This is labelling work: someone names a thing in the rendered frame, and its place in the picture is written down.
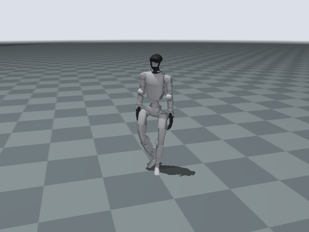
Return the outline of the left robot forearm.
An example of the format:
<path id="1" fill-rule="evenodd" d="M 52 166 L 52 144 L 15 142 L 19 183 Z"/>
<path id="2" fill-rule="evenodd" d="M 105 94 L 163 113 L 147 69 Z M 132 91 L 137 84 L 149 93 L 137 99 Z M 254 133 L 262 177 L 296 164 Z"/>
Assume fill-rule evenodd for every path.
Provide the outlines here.
<path id="1" fill-rule="evenodd" d="M 172 113 L 172 116 L 174 115 L 173 112 L 173 95 L 171 94 L 171 101 L 167 101 L 168 104 L 168 115 L 169 113 Z"/>

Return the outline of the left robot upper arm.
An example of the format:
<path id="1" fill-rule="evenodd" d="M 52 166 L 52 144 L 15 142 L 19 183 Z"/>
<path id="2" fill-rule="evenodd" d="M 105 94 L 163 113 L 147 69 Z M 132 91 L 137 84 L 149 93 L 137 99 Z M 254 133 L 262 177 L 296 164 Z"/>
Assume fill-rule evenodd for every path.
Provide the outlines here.
<path id="1" fill-rule="evenodd" d="M 166 90 L 167 94 L 165 96 L 167 101 L 171 101 L 171 94 L 172 94 L 172 82 L 173 78 L 170 75 L 164 75 L 164 81 L 166 82 Z"/>

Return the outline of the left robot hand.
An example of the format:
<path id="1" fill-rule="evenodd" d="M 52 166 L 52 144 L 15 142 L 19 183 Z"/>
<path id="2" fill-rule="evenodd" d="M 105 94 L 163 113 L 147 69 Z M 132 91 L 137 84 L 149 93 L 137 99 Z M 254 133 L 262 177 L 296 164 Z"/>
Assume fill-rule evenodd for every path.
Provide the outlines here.
<path id="1" fill-rule="evenodd" d="M 172 123 L 173 123 L 173 118 L 174 118 L 174 116 L 172 116 L 172 113 L 169 113 L 169 125 L 168 125 L 167 130 L 169 130 L 171 128 Z"/>

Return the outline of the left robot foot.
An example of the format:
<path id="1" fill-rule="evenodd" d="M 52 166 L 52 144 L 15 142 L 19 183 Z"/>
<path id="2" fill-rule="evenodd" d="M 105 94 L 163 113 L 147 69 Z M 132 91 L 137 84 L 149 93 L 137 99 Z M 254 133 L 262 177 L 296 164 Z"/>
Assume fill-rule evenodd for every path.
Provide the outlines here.
<path id="1" fill-rule="evenodd" d="M 154 174 L 155 175 L 159 175 L 160 174 L 160 169 L 159 169 L 158 165 L 156 167 L 154 166 Z"/>

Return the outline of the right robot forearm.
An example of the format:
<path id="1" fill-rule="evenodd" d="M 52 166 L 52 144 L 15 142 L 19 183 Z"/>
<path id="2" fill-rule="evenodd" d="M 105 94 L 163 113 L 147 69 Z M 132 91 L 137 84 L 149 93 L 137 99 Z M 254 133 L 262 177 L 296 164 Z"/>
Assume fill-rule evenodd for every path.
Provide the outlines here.
<path id="1" fill-rule="evenodd" d="M 138 97 L 137 97 L 138 100 L 137 100 L 137 106 L 136 106 L 136 108 L 140 107 L 140 109 L 141 109 L 143 97 L 144 97 L 144 96 L 138 94 Z"/>

